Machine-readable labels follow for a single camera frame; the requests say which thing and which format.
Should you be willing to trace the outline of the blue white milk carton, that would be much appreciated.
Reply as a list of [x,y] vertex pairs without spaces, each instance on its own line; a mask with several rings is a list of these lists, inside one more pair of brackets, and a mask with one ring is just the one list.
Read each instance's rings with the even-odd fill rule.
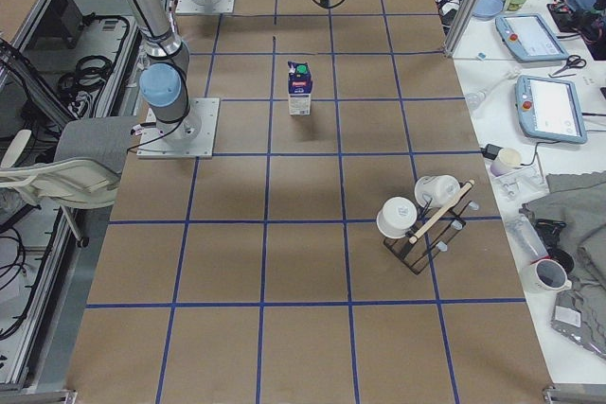
[[309,115],[312,108],[312,72],[306,62],[288,61],[290,115]]

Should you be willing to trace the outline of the paper cup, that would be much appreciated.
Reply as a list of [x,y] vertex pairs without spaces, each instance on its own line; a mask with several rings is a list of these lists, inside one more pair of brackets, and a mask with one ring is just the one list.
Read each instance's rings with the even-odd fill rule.
[[490,173],[499,177],[521,167],[522,156],[516,149],[502,148],[490,165]]

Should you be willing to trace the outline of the far teach pendant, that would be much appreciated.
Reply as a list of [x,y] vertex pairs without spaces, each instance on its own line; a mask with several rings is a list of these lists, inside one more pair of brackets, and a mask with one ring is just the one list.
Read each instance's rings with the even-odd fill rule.
[[565,61],[569,54],[539,14],[498,15],[496,30],[519,62]]

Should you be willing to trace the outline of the teach pendant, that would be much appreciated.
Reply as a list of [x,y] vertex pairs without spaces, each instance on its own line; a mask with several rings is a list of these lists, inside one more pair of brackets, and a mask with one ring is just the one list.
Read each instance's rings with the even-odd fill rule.
[[565,61],[569,54],[539,14],[498,15],[496,30],[519,62]]
[[528,137],[587,142],[576,86],[569,80],[522,75],[515,84],[519,125]]

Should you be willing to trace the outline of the white smiley mug on rack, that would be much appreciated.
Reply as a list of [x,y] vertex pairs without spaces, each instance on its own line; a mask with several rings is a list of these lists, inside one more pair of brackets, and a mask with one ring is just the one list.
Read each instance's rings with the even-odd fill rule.
[[414,194],[419,206],[442,207],[460,189],[460,183],[451,175],[423,176],[415,184]]

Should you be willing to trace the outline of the near teach pendant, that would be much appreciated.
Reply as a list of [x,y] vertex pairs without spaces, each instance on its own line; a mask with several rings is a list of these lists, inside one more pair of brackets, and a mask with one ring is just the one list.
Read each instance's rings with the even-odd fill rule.
[[519,125],[528,137],[587,142],[576,86],[569,80],[522,75],[515,84]]

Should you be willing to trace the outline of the black scissors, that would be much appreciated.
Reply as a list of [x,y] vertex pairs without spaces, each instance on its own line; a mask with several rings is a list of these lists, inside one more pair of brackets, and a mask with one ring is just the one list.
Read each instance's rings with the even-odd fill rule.
[[573,54],[570,55],[564,65],[555,70],[554,72],[549,74],[550,78],[558,78],[560,76],[560,74],[562,74],[564,71],[566,70],[573,70],[573,69],[581,69],[584,68],[587,64],[587,61],[580,55],[577,54]]

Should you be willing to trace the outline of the grey office chair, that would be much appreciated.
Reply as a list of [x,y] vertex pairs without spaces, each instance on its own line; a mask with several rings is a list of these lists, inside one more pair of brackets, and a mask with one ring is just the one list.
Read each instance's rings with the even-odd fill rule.
[[58,204],[80,247],[88,245],[70,210],[95,209],[116,200],[121,172],[132,144],[134,115],[95,117],[66,124],[49,164],[18,167],[32,131],[20,130],[1,161],[1,186],[36,205],[43,198]]

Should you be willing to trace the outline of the grey cloth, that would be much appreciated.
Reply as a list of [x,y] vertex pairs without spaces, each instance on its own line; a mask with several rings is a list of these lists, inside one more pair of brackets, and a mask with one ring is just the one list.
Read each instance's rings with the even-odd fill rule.
[[558,246],[572,256],[572,288],[556,296],[551,327],[605,357],[605,173],[550,174],[549,193],[520,212],[565,224]]

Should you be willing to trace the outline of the white red mug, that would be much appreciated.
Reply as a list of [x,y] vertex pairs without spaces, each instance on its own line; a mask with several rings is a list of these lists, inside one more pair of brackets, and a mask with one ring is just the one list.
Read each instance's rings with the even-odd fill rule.
[[549,258],[539,259],[526,265],[520,270],[519,276],[527,292],[560,292],[572,289],[572,281],[563,266]]

